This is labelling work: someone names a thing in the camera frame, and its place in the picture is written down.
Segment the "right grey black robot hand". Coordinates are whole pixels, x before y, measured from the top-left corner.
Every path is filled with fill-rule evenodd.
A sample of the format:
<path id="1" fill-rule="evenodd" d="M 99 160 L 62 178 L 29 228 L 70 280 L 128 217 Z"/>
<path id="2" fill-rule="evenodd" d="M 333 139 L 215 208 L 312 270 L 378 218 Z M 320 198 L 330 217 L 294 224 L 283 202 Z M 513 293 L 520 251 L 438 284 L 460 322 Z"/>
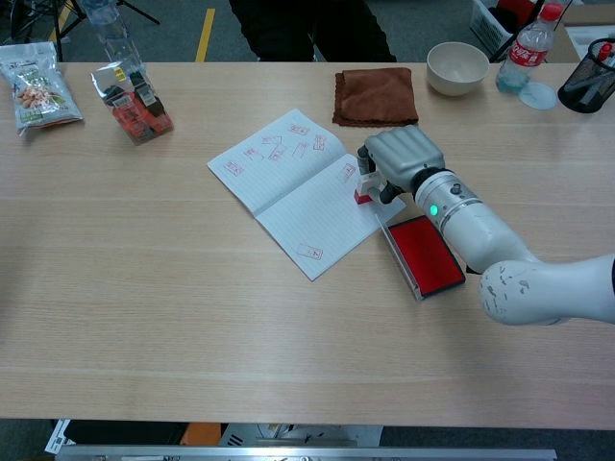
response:
<path id="1" fill-rule="evenodd" d="M 357 164 L 361 175 L 380 172 L 384 186 L 368 195 L 383 205 L 404 193 L 415 197 L 428 177 L 446 170 L 441 150 L 415 125 L 368 136 L 357 150 Z"/>

